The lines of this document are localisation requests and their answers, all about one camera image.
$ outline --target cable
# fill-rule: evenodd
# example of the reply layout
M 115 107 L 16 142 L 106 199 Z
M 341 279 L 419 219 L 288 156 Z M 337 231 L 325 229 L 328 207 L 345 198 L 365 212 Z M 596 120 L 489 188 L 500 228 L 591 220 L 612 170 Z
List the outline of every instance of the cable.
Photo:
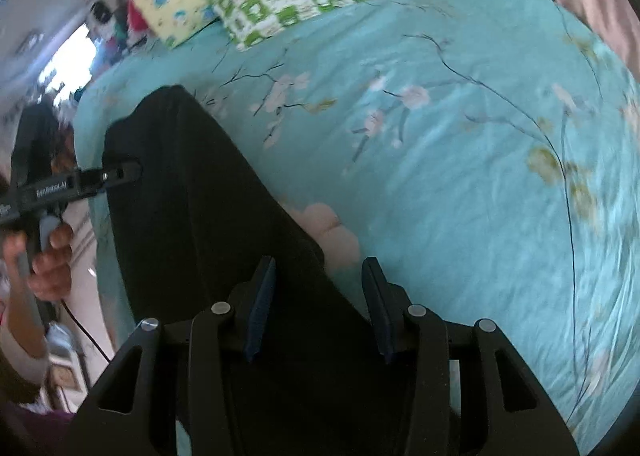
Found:
M 104 357 L 104 360 L 106 360 L 107 362 L 111 362 L 111 359 L 102 350 L 102 348 L 99 346 L 99 344 L 94 340 L 94 338 L 89 334 L 89 332 L 84 329 L 84 326 L 82 326 L 80 324 L 78 319 L 76 319 L 76 317 L 71 313 L 71 310 L 69 309 L 69 306 L 66 305 L 66 302 L 64 301 L 64 299 L 60 299 L 60 303 L 62 304 L 62 306 L 65 309 L 65 311 L 69 314 L 69 317 L 71 317 L 71 320 L 76 323 L 76 326 L 78 326 L 80 328 L 82 333 L 85 334 L 85 336 L 91 341 L 91 343 L 95 346 L 95 348 L 98 351 L 100 351 L 100 354 Z
M 62 393 L 62 399 L 65 401 L 66 412 L 71 412 L 71 408 L 69 407 L 69 401 L 68 399 L 66 399 L 65 390 L 63 389 L 62 386 L 58 386 L 58 389 L 60 389 L 60 392 Z

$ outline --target black fabric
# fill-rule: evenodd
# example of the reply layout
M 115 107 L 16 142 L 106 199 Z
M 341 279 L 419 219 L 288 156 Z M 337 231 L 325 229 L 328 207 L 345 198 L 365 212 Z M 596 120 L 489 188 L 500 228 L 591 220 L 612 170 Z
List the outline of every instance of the black fabric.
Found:
M 91 13 L 94 14 L 94 18 L 100 24 L 106 24 L 107 22 L 109 22 L 111 20 L 111 16 L 113 15 L 111 9 L 103 0 L 94 2 L 94 4 L 91 6 Z
M 225 132 L 178 86 L 115 123 L 103 162 L 140 159 L 109 192 L 136 319 L 192 318 L 248 280 L 263 255 L 277 282 L 262 352 L 225 362 L 233 432 L 248 455 L 401 452 L 415 364 L 386 366 L 370 325 L 334 288 L 322 251 L 271 198 Z

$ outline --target metal screw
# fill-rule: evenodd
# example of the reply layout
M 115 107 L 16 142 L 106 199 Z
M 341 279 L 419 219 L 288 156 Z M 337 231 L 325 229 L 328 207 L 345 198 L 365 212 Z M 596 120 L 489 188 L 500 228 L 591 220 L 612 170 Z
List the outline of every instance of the metal screw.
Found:
M 478 326 L 482 331 L 486 331 L 487 333 L 493 333 L 495 331 L 495 322 L 491 319 L 480 319 Z
M 144 319 L 140 321 L 140 327 L 145 331 L 153 331 L 159 326 L 158 319 Z
M 406 309 L 411 317 L 424 317 L 427 315 L 427 308 L 422 304 L 412 304 Z
M 211 307 L 211 311 L 216 315 L 224 315 L 231 311 L 231 305 L 228 302 L 218 301 Z

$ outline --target light blue bedsheet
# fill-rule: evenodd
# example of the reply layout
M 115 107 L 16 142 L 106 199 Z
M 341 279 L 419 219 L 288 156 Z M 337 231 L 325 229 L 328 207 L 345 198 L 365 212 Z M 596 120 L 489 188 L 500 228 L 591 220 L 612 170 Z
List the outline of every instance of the light blue bedsheet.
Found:
M 88 90 L 81 167 L 166 84 L 221 123 L 357 308 L 373 255 L 444 319 L 492 317 L 582 453 L 606 433 L 640 375 L 639 89 L 574 16 L 550 0 L 372 0 L 244 53 L 217 23 Z M 106 198 L 91 208 L 120 343 L 133 322 Z

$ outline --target dark hair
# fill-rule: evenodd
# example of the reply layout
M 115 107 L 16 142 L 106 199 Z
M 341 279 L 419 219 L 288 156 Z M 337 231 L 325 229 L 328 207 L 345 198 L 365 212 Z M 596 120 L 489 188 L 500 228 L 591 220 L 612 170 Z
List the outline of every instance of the dark hair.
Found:
M 85 89 L 85 87 L 78 87 L 78 89 L 76 89 L 76 92 L 74 92 L 74 100 L 76 100 L 76 102 L 80 102 Z
M 106 24 L 109 22 L 109 20 L 111 20 L 111 15 L 113 14 L 111 9 L 107 6 L 107 3 L 103 0 L 94 2 L 91 6 L 91 13 L 100 24 Z

